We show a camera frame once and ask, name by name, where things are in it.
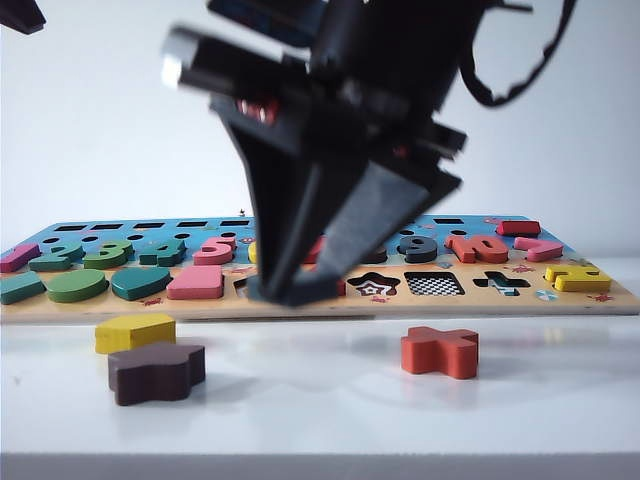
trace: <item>green number piece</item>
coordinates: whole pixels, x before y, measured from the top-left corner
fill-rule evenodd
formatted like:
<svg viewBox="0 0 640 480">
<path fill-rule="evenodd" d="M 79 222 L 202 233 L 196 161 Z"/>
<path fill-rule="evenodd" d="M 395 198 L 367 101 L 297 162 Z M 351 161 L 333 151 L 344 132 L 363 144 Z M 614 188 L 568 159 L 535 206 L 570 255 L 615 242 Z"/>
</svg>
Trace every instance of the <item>green number piece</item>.
<svg viewBox="0 0 640 480">
<path fill-rule="evenodd" d="M 95 297 L 109 288 L 100 270 L 73 270 L 61 273 L 47 283 L 47 295 L 54 302 L 73 303 Z"/>
<path fill-rule="evenodd" d="M 29 268 L 34 272 L 68 270 L 71 262 L 84 256 L 80 242 L 65 243 L 51 248 L 51 253 L 29 260 Z"/>
<path fill-rule="evenodd" d="M 133 246 L 129 240 L 112 240 L 102 244 L 99 253 L 84 257 L 84 268 L 106 270 L 119 267 L 127 263 L 131 254 L 133 254 Z"/>
<path fill-rule="evenodd" d="M 166 267 L 123 268 L 111 277 L 111 288 L 125 300 L 137 300 L 161 292 L 171 280 Z"/>
<path fill-rule="evenodd" d="M 140 265 L 173 267 L 182 262 L 186 250 L 184 240 L 167 240 L 140 253 Z"/>
<path fill-rule="evenodd" d="M 9 305 L 44 292 L 44 284 L 35 272 L 21 273 L 0 280 L 0 303 Z"/>
</svg>

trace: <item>wooden puzzle board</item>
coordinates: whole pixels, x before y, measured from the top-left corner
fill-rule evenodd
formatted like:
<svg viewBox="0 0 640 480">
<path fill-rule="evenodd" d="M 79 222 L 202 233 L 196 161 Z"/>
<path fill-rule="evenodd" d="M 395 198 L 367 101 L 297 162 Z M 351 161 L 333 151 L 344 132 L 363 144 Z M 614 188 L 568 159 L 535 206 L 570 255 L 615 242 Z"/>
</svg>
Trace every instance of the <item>wooden puzzle board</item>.
<svg viewBox="0 0 640 480">
<path fill-rule="evenodd" d="M 168 239 L 183 239 L 187 247 L 184 260 L 171 267 L 176 278 L 193 264 L 192 255 L 211 237 L 234 234 L 237 249 L 232 262 L 222 265 L 224 295 L 218 299 L 171 300 L 166 291 L 134 301 L 116 296 L 111 288 L 101 294 L 76 303 L 56 303 L 45 293 L 2 305 L 3 323 L 97 323 L 123 314 L 163 312 L 178 320 L 243 319 L 282 317 L 329 317 L 395 314 L 637 314 L 640 301 L 622 285 L 612 281 L 608 292 L 561 292 L 544 279 L 548 265 L 591 265 L 569 246 L 562 257 L 544 262 L 530 262 L 526 252 L 513 249 L 513 237 L 500 236 L 496 226 L 502 220 L 526 220 L 524 217 L 434 216 L 423 215 L 394 235 L 385 246 L 388 259 L 381 264 L 360 265 L 346 278 L 346 295 L 333 300 L 291 309 L 246 298 L 245 281 L 256 274 L 249 262 L 248 247 L 255 241 L 252 218 L 168 219 L 144 221 L 82 222 L 53 225 L 22 244 L 38 243 L 43 253 L 65 242 L 80 241 L 87 253 L 97 253 L 101 245 L 114 240 L 129 239 L 135 249 L 129 262 L 115 269 L 105 270 L 107 279 L 122 268 L 137 267 L 139 252 Z M 428 263 L 408 264 L 397 251 L 400 239 L 419 235 L 434 239 L 438 257 Z M 461 263 L 456 255 L 444 247 L 450 235 L 469 238 L 491 235 L 509 247 L 505 263 Z M 560 241 L 543 229 L 539 239 Z M 72 269 L 83 268 L 82 260 Z M 28 271 L 22 269 L 2 274 L 10 278 Z M 391 279 L 392 288 L 376 286 L 362 280 L 370 272 Z M 502 274 L 507 279 L 523 280 L 529 286 L 497 288 L 487 282 L 487 272 Z M 45 283 L 62 272 L 38 272 Z"/>
</svg>

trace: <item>yellow number piece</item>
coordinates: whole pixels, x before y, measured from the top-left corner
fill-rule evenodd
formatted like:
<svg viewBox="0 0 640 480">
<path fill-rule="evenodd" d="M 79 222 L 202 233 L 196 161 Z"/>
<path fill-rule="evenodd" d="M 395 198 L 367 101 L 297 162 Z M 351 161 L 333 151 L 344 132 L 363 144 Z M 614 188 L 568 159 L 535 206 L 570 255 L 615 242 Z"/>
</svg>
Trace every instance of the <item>yellow number piece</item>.
<svg viewBox="0 0 640 480">
<path fill-rule="evenodd" d="M 596 267 L 579 265 L 550 265 L 544 276 L 561 292 L 608 292 L 611 278 Z"/>
<path fill-rule="evenodd" d="M 251 263 L 258 263 L 258 245 L 256 242 L 253 242 L 249 245 L 249 261 Z"/>
<path fill-rule="evenodd" d="M 169 315 L 123 315 L 96 326 L 96 353 L 132 350 L 155 342 L 176 343 L 176 322 Z"/>
</svg>

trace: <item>teal heart piece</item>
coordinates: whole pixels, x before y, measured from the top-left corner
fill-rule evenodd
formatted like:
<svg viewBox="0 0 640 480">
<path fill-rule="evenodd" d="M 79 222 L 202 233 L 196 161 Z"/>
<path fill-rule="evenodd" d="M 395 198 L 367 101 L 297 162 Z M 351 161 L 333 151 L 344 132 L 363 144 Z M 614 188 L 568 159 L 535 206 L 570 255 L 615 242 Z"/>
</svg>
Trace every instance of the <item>teal heart piece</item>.
<svg viewBox="0 0 640 480">
<path fill-rule="evenodd" d="M 125 300 L 138 300 L 161 292 L 171 280 L 171 273 L 166 267 L 123 268 L 111 277 L 111 288 Z"/>
</svg>

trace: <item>red cross-shaped piece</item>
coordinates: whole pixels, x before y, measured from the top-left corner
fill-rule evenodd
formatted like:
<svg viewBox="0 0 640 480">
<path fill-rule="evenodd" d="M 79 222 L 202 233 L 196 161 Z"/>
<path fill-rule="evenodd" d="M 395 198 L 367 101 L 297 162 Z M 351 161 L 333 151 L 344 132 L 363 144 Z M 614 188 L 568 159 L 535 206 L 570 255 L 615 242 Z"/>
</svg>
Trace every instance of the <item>red cross-shaped piece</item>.
<svg viewBox="0 0 640 480">
<path fill-rule="evenodd" d="M 471 330 L 414 327 L 400 345 L 402 368 L 407 372 L 441 372 L 461 380 L 477 375 L 478 334 Z"/>
</svg>

